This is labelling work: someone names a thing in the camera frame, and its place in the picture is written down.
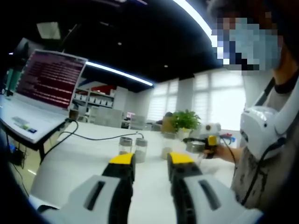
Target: metal jar lid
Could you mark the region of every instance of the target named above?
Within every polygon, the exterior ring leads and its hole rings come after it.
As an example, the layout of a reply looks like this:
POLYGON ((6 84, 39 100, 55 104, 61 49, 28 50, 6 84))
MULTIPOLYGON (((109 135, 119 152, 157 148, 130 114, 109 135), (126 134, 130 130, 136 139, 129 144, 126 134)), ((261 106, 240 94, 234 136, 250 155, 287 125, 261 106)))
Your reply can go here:
POLYGON ((164 133, 163 137, 166 139, 176 139, 176 134, 174 133, 164 133))
POLYGON ((148 146, 148 141, 146 141, 143 138, 137 138, 136 139, 136 145, 137 146, 142 146, 142 147, 147 147, 148 146))
POLYGON ((121 137, 120 139, 121 146, 132 146, 132 139, 128 137, 121 137))
POLYGON ((203 142, 187 142, 186 151, 189 153, 202 153, 205 150, 205 144, 203 142))

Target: potted plant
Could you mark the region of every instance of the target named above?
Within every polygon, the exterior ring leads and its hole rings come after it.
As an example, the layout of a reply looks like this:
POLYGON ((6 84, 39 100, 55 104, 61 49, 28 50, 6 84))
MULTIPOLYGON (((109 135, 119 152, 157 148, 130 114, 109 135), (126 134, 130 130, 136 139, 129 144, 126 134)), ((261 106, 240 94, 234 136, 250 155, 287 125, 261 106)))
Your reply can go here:
POLYGON ((192 130, 200 125, 200 117, 193 111, 179 111, 173 114, 172 125, 178 133, 178 138, 188 138, 192 130))

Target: black ceiling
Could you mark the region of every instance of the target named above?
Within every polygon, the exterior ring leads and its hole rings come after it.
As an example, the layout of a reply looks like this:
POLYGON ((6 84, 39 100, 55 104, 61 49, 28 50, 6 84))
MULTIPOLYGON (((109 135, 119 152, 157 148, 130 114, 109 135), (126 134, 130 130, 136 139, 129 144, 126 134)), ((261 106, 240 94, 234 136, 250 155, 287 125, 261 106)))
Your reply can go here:
MULTIPOLYGON (((189 78, 195 72, 219 66, 201 27, 173 0, 144 0, 147 5, 136 0, 122 4, 114 0, 105 1, 112 5, 103 4, 103 0, 69 2, 56 5, 52 14, 39 14, 40 21, 58 21, 62 39, 78 25, 63 46, 61 40, 41 39, 36 21, 26 22, 24 37, 48 49, 60 47, 65 53, 86 57, 91 62, 154 83, 189 78), (67 18, 62 16, 63 13, 68 14, 67 18)), ((205 1, 188 2, 206 17, 205 1)), ((83 76, 134 92, 148 88, 97 68, 87 68, 83 76)))

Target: window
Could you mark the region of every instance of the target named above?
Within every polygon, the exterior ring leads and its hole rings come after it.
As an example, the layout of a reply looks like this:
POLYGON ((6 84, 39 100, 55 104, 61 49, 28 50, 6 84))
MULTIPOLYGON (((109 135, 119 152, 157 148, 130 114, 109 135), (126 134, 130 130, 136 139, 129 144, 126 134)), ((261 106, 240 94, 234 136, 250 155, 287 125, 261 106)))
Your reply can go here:
POLYGON ((162 120, 167 112, 177 107, 178 79, 155 86, 149 104, 148 120, 162 120))
POLYGON ((222 129, 239 130, 245 100, 240 73, 213 70, 195 76, 192 109, 203 123, 219 122, 222 129))

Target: face mask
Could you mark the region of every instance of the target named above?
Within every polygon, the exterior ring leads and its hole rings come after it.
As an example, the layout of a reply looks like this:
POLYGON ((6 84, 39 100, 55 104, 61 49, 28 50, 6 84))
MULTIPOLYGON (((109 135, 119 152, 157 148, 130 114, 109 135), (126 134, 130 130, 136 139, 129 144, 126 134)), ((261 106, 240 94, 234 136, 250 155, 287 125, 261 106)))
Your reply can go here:
POLYGON ((235 52, 241 53, 247 64, 259 65, 259 70, 279 66, 281 47, 271 30, 260 29, 259 24, 248 24, 246 18, 240 18, 235 29, 229 31, 229 40, 235 42, 235 52))

